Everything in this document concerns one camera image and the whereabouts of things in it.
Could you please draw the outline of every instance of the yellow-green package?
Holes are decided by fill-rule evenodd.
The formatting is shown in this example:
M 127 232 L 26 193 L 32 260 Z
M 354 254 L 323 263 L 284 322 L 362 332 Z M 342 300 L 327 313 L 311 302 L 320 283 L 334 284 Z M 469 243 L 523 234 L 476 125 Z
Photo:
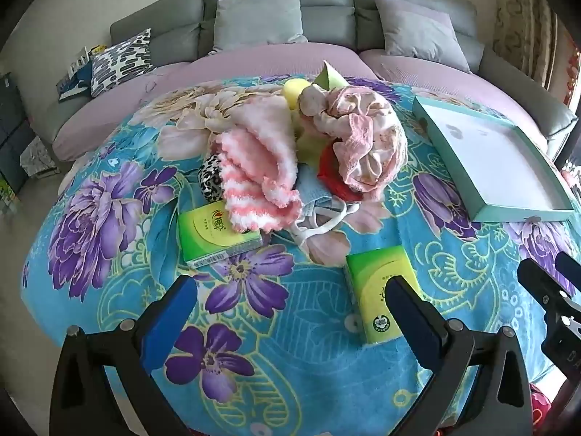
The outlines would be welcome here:
M 232 229 L 223 201 L 181 213 L 178 227 L 184 260 L 192 269 L 263 245 L 260 231 L 237 233 Z
M 387 342 L 402 335 L 385 304 L 385 284 L 395 275 L 401 275 L 418 295 L 421 294 L 418 279 L 402 246 L 347 256 L 345 276 L 352 302 L 361 314 L 367 344 Z

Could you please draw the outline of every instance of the pink bedsheet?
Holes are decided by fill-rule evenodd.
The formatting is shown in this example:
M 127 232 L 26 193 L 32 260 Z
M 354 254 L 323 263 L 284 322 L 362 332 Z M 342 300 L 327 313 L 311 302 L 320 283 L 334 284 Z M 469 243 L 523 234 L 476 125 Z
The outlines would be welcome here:
M 386 56 L 385 51 L 378 49 L 362 52 L 359 56 L 383 80 L 449 94 L 498 110 L 516 123 L 542 151 L 547 152 L 547 139 L 531 115 L 500 88 L 483 78 L 436 62 Z
M 60 160 L 71 161 L 101 146 L 124 118 L 146 102 L 147 93 L 173 71 L 188 62 L 158 67 L 104 92 L 83 106 L 60 128 L 52 144 Z
M 98 96 L 63 125 L 52 147 L 60 160 L 75 160 L 99 147 L 126 116 L 159 95 L 225 78 L 315 75 L 321 71 L 323 60 L 346 77 L 377 79 L 355 52 L 331 44 L 279 44 L 224 51 L 196 62 L 156 68 Z
M 149 96 L 156 97 L 185 86 L 225 78 L 316 75 L 321 71 L 323 60 L 345 77 L 377 79 L 373 70 L 355 52 L 342 46 L 318 42 L 273 44 L 224 51 L 198 59 L 173 72 Z

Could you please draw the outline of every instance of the purple flower pattern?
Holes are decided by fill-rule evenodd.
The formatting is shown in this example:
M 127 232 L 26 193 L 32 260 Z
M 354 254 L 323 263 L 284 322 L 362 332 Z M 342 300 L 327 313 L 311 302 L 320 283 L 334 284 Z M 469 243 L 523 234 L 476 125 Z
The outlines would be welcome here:
M 292 272 L 294 259 L 281 244 L 274 244 L 232 256 L 212 264 L 227 284 L 214 287 L 206 300 L 206 310 L 221 313 L 234 308 L 242 297 L 248 304 L 267 318 L 274 310 L 284 310 L 289 292 L 282 285 L 264 276 L 283 276 Z
M 250 376 L 255 371 L 242 356 L 232 354 L 242 345 L 242 339 L 222 323 L 212 324 L 204 334 L 195 326 L 188 326 L 175 341 L 174 347 L 186 354 L 172 355 L 166 361 L 166 377 L 177 385 L 194 380 L 200 372 L 205 395 L 220 403 L 227 403 L 237 392 L 233 374 Z
M 26 264 L 24 264 L 24 269 L 22 270 L 22 287 L 26 288 L 28 287 L 28 264 L 30 262 L 26 261 Z
M 292 78 L 292 75 L 269 75 L 268 77 L 261 77 L 262 82 L 265 84 L 276 84 L 277 82 L 286 82 Z
M 111 154 L 111 152 L 113 152 L 115 150 L 116 147 L 116 143 L 111 142 L 111 144 L 109 144 L 108 146 L 103 146 L 102 148 L 99 149 L 99 158 L 102 160 L 104 158 L 106 158 L 109 154 Z
M 447 228 L 463 241 L 474 241 L 479 222 L 470 222 L 460 196 L 448 182 L 425 172 L 417 174 L 412 183 L 414 197 L 423 217 L 437 238 Z
M 174 188 L 163 185 L 173 178 L 177 169 L 175 167 L 165 167 L 158 174 L 157 169 L 153 169 L 147 177 L 141 181 L 141 186 L 135 190 L 134 198 L 143 203 L 145 214 L 151 211 L 152 200 L 155 203 L 167 203 L 174 197 Z
M 356 79 L 357 86 L 367 86 L 371 88 L 374 92 L 379 93 L 383 98 L 391 103 L 397 103 L 398 101 L 402 101 L 402 97 L 396 92 L 396 89 L 392 87 L 389 82 L 384 82 L 382 80 L 368 80 L 368 79 Z M 353 85 L 353 80 L 348 79 L 350 83 Z
M 521 259 L 533 258 L 557 282 L 574 296 L 575 287 L 555 269 L 555 257 L 570 253 L 563 225 L 559 222 L 506 222 L 505 231 L 517 245 Z
M 48 273 L 55 289 L 69 283 L 69 297 L 83 301 L 89 286 L 103 286 L 111 259 L 135 239 L 142 205 L 124 196 L 140 176 L 138 164 L 126 162 L 120 172 L 80 185 L 50 237 Z

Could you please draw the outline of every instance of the floral bedsheet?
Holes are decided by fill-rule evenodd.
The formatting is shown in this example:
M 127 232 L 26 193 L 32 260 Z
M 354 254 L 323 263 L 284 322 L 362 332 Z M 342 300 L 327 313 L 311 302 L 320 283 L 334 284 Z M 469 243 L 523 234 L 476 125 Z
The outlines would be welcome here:
M 554 271 L 557 251 L 579 256 L 581 216 L 565 224 L 468 221 L 446 167 L 411 113 L 417 93 L 502 116 L 456 98 L 349 79 L 390 100 L 409 138 L 409 163 L 385 201 L 364 202 L 337 228 L 310 238 L 305 252 L 281 232 L 259 250 L 188 270 L 176 218 L 205 203 L 197 169 L 208 142 L 228 128 L 232 106 L 275 93 L 288 78 L 172 92 L 85 156 L 24 266 L 22 299 L 44 331 L 62 343 L 71 324 L 85 332 L 114 329 L 137 318 L 179 274 L 189 274 L 199 303 L 164 368 L 153 373 L 188 426 L 213 436 L 386 434 L 429 372 L 404 339 L 361 346 L 340 267 L 349 253 L 402 244 L 425 299 L 444 316 L 476 330 L 512 326 L 529 376 L 546 371 L 543 313 L 516 281 L 516 267 L 534 257 Z M 467 382 L 452 413 L 467 396 Z

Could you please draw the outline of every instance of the black and white pillow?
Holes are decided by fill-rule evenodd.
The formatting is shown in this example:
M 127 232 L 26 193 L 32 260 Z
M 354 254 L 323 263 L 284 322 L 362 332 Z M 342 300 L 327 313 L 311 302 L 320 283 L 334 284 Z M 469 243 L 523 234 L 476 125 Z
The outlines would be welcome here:
M 93 59 L 91 95 L 96 97 L 113 87 L 153 69 L 149 40 L 151 29 L 120 42 Z

